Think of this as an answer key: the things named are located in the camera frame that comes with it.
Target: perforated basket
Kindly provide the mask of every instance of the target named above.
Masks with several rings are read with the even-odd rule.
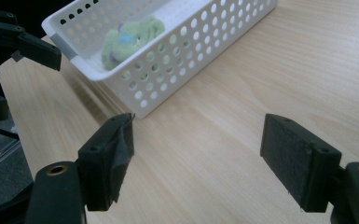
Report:
[[[277,6],[278,0],[77,0],[42,22],[87,78],[104,82],[144,118]],[[165,32],[113,70],[104,38],[122,22],[154,15]]]

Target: green stuffed toy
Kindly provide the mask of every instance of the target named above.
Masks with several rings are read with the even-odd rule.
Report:
[[[108,70],[115,68],[164,30],[162,21],[148,16],[140,21],[122,23],[117,30],[109,31],[102,52],[105,68]]]

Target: wood grain surface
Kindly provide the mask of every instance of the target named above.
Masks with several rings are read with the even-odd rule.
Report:
[[[0,67],[33,175],[129,112],[65,58]],[[359,1],[280,0],[263,21],[145,119],[117,204],[89,223],[330,223],[302,212],[259,156],[266,113],[359,161]]]

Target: floor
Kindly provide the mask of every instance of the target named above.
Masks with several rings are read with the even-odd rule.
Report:
[[[16,132],[10,114],[7,120],[0,121],[0,129]],[[2,204],[25,189],[33,179],[20,140],[0,134],[0,154],[0,204]]]

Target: dark background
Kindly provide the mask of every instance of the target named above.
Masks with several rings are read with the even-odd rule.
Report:
[[[55,11],[68,5],[72,0],[0,0],[0,10],[17,16],[18,25],[39,38],[46,35],[42,21]],[[10,58],[16,49],[0,47],[0,65]],[[0,85],[0,95],[4,96]]]

